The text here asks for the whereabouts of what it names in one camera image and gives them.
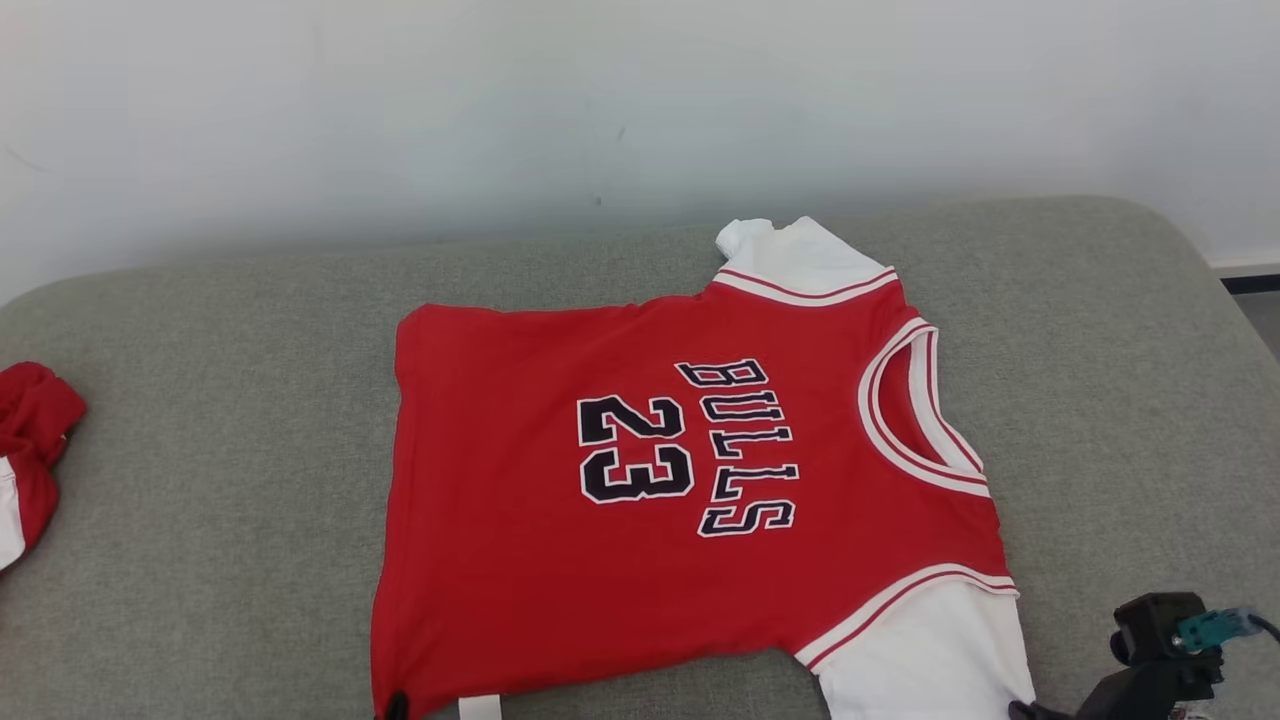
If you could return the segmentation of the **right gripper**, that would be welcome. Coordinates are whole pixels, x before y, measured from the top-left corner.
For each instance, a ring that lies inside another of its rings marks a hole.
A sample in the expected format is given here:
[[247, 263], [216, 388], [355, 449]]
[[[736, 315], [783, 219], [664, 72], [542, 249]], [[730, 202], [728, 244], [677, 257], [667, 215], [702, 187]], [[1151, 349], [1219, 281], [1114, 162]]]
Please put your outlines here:
[[[1179, 703], [1215, 698], [1224, 659], [1199, 655], [1139, 664], [1103, 678], [1075, 712], [1076, 719], [1169, 719]], [[1039, 703], [1010, 702], [1010, 720], [1073, 720]]]

